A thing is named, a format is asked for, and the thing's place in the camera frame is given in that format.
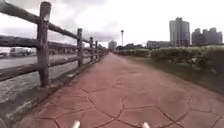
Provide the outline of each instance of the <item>paved path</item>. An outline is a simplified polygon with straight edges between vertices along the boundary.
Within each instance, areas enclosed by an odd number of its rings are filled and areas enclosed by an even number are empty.
[[[108,55],[40,104],[19,128],[224,128],[224,98],[150,66]]]

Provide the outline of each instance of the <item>green shrub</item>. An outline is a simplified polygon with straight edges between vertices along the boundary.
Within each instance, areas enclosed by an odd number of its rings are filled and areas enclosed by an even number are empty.
[[[201,69],[224,71],[224,47],[163,48],[151,52],[152,59],[170,63],[188,63]]]
[[[145,57],[149,55],[149,51],[147,49],[132,49],[132,50],[117,51],[116,54],[123,56]]]

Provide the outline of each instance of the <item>sky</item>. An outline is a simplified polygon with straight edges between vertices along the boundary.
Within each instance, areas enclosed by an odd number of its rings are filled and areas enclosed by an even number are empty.
[[[42,0],[6,0],[39,14]],[[182,17],[196,28],[216,27],[224,31],[223,0],[47,0],[52,3],[50,22],[84,37],[93,36],[103,46],[116,40],[121,45],[142,44],[147,40],[169,41],[169,21]],[[36,25],[0,14],[0,34],[36,38]],[[74,43],[69,37],[49,32],[49,40]]]

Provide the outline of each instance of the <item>lamp post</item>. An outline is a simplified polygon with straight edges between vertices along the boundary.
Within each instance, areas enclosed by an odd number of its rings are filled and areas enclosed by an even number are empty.
[[[122,38],[122,51],[124,50],[124,40],[123,40],[123,36],[124,36],[124,30],[121,30],[121,38]]]

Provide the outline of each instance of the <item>wooden railing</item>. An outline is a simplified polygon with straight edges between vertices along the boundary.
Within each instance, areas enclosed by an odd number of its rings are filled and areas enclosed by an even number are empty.
[[[107,53],[107,49],[98,46],[98,42],[95,41],[93,37],[90,37],[89,40],[82,37],[82,29],[78,28],[77,34],[73,34],[65,29],[62,29],[49,22],[50,12],[51,12],[51,3],[42,2],[40,5],[40,15],[36,16],[27,12],[24,9],[16,7],[9,3],[0,3],[0,12],[21,18],[23,20],[29,21],[37,25],[37,38],[28,39],[21,37],[12,37],[12,36],[0,36],[0,47],[29,47],[36,48],[37,50],[37,63],[28,64],[18,67],[7,68],[1,71],[0,81],[11,79],[20,75],[27,73],[39,72],[41,87],[50,85],[49,77],[49,67],[54,67],[58,65],[63,65],[66,63],[78,61],[78,67],[83,66],[83,59],[89,58],[91,61],[101,58]],[[77,40],[77,45],[71,44],[61,44],[58,42],[48,41],[48,30],[58,32],[62,35],[69,36]],[[83,47],[83,42],[90,44],[89,48]],[[49,49],[70,49],[78,50],[76,57],[71,57],[68,59],[60,59],[49,61]],[[83,51],[88,50],[90,55],[84,56]]]

